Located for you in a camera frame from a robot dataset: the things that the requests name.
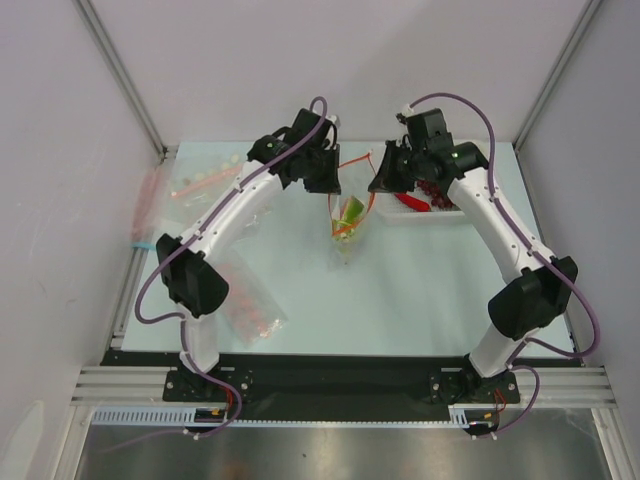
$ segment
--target red chili pepper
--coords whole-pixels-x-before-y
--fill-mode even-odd
[[[406,193],[396,193],[396,198],[404,203],[407,207],[415,210],[416,212],[430,212],[431,207],[427,202],[423,202],[411,195],[407,195]]]

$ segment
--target white table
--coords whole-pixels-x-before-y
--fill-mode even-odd
[[[344,162],[380,144],[341,145]],[[183,143],[172,177],[207,171],[212,162],[236,153],[244,158],[249,148],[250,143]],[[510,144],[497,145],[496,162],[513,207],[537,231]],[[221,352],[460,356],[476,346],[490,323],[487,302],[504,284],[470,224],[389,226],[372,212],[361,251],[351,263],[336,268],[328,260],[327,217],[326,196],[307,194],[295,184],[273,201],[257,235],[236,244],[286,313],[288,323],[270,338],[246,347],[226,322],[219,321]],[[175,225],[172,229],[172,234],[179,233]],[[143,280],[156,266],[152,253],[147,256]],[[174,309],[158,279],[145,298],[143,312],[152,316]],[[538,336],[571,349],[563,318]],[[131,313],[122,349],[179,351],[178,322],[145,326]],[[556,356],[538,346],[529,346],[523,355]]]

